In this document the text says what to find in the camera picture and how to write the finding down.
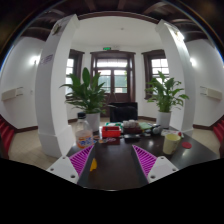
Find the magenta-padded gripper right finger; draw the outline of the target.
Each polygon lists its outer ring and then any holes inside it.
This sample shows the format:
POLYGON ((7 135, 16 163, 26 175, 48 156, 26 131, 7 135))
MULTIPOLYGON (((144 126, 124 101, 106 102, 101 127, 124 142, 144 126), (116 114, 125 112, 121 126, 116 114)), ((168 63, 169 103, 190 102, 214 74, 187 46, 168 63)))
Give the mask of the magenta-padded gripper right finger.
POLYGON ((153 183, 178 171, 178 168, 165 156, 156 157, 136 145, 133 145, 132 156, 142 185, 153 183))

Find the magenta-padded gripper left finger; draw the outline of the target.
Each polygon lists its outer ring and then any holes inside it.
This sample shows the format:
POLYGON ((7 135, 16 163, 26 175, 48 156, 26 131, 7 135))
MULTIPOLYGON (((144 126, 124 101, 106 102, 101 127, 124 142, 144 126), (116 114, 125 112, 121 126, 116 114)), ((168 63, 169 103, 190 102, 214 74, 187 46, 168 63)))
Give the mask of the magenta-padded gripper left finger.
POLYGON ((61 156, 47 171, 74 184, 85 186, 94 157, 94 146, 89 146, 71 156, 61 156))

